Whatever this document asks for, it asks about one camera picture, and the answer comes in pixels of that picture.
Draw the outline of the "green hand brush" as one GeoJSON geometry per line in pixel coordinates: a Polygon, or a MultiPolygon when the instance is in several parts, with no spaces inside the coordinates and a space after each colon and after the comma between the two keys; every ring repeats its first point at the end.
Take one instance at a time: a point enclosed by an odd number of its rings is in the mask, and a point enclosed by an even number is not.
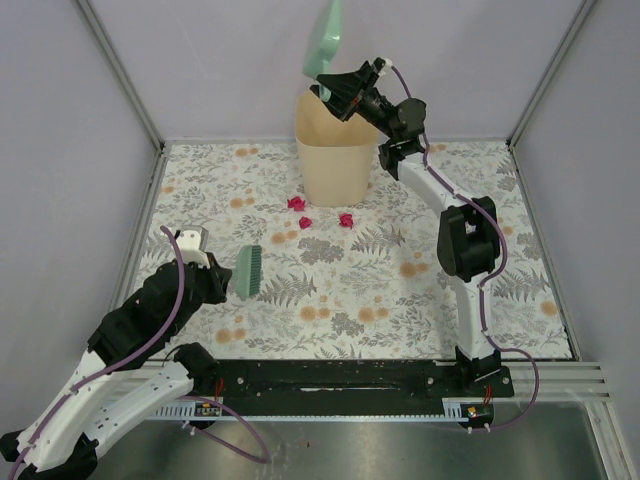
{"type": "Polygon", "coordinates": [[[235,292],[241,300],[247,300],[260,292],[262,281],[262,247],[244,245],[236,257],[232,279],[235,292]]]}

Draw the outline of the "green dustpan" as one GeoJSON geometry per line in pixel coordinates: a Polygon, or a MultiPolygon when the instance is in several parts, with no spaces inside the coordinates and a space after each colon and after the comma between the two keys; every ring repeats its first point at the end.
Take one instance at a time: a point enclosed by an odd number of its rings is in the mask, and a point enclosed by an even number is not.
{"type": "Polygon", "coordinates": [[[341,44],[343,30],[343,2],[328,1],[317,17],[308,37],[303,75],[316,82],[319,98],[328,104],[332,92],[324,81],[334,76],[333,60],[341,44]]]}

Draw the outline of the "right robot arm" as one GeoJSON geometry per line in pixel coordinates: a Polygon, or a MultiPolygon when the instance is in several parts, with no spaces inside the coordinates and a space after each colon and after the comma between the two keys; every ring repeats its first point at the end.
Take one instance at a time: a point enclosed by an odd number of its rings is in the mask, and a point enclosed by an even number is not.
{"type": "Polygon", "coordinates": [[[504,268],[506,243],[493,200],[471,197],[430,163],[426,103],[408,96],[393,104],[378,91],[377,81],[391,66],[378,58],[353,72],[319,74],[312,90],[336,119],[359,115],[383,133],[383,170],[438,215],[437,258],[451,278],[458,309],[455,383],[462,393],[475,396],[501,368],[500,351],[491,340],[487,295],[493,273],[504,268]]]}

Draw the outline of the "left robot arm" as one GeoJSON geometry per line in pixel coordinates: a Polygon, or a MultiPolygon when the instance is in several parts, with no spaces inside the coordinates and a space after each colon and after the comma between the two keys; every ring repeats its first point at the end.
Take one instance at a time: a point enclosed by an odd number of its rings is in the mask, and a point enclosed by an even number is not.
{"type": "Polygon", "coordinates": [[[111,447],[159,407],[189,393],[212,391],[214,360],[191,343],[180,346],[175,360],[153,378],[118,401],[109,400],[202,305],[225,302],[231,278],[231,270],[219,265],[167,263],[108,313],[47,411],[30,427],[2,436],[10,478],[86,479],[111,447]]]}

